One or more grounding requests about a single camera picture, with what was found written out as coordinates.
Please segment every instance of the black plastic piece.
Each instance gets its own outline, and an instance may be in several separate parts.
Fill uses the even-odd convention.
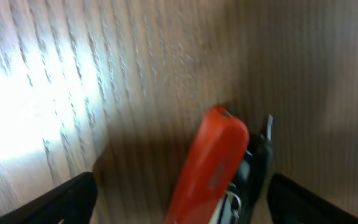
[[[268,190],[268,206],[274,224],[358,224],[358,218],[275,174]]]
[[[0,224],[88,224],[97,194],[93,174],[84,172],[0,217]]]

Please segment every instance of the wood grain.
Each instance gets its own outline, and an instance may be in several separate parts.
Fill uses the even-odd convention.
[[[213,105],[358,216],[358,1],[0,0],[0,216],[92,170],[92,223],[162,223]]]

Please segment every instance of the wooden surface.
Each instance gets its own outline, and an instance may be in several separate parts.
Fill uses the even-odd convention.
[[[0,0],[0,215],[93,170],[93,223],[161,223],[216,104],[358,216],[358,1]]]

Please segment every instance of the red object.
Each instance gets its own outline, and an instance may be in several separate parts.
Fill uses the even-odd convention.
[[[165,224],[207,224],[249,143],[247,126],[224,108],[205,115],[177,182]]]

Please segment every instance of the red plastic piece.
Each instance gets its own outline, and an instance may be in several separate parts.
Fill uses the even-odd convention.
[[[203,118],[177,182],[165,224],[207,224],[249,143],[245,124],[224,108]]]

